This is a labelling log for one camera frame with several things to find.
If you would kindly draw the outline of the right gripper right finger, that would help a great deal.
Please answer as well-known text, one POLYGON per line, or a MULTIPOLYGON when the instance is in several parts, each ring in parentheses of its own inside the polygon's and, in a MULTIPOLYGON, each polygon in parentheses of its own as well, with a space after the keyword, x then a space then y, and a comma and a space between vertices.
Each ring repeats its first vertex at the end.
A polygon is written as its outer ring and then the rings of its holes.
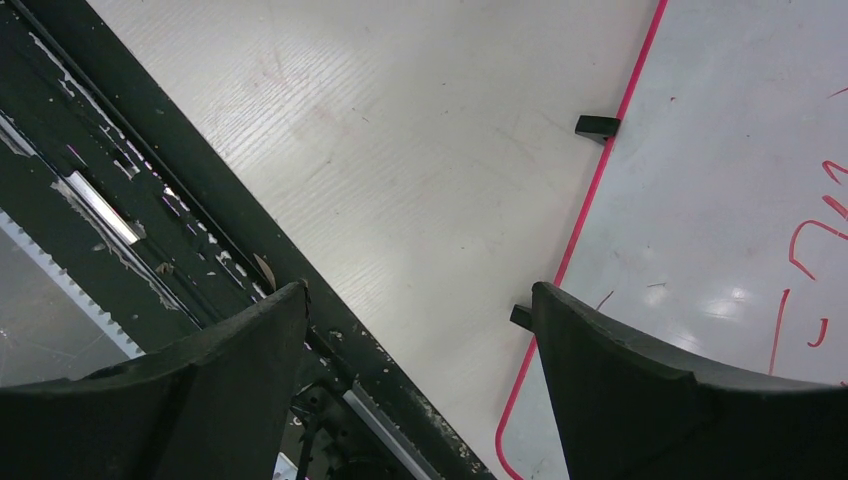
POLYGON ((573 479, 843 479, 847 391, 726 365, 548 282, 531 329, 573 479))

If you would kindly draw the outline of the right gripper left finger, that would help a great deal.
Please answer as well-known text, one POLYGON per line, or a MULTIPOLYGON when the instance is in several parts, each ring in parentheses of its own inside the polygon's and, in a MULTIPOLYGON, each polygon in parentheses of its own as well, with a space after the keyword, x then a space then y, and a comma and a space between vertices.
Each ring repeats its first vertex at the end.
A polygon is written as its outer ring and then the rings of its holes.
POLYGON ((268 479, 309 318, 291 283, 215 326, 96 371, 1 392, 5 479, 268 479))

